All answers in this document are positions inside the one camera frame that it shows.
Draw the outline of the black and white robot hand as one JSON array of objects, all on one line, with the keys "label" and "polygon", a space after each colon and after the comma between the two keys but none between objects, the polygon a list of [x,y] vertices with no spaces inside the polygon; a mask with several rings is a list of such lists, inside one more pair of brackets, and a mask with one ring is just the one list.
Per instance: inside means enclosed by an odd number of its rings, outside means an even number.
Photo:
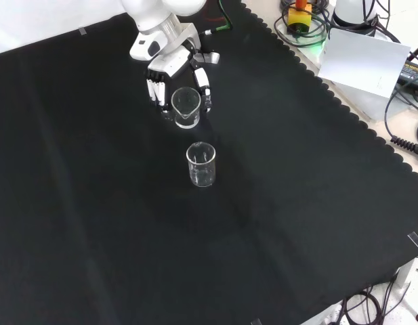
[{"label": "black and white robot hand", "polygon": [[201,107],[207,113],[213,107],[209,77],[204,64],[218,64],[217,52],[205,53],[190,41],[185,41],[167,55],[158,55],[145,72],[150,102],[165,118],[173,117],[171,96],[181,87],[191,87],[201,97]]}]

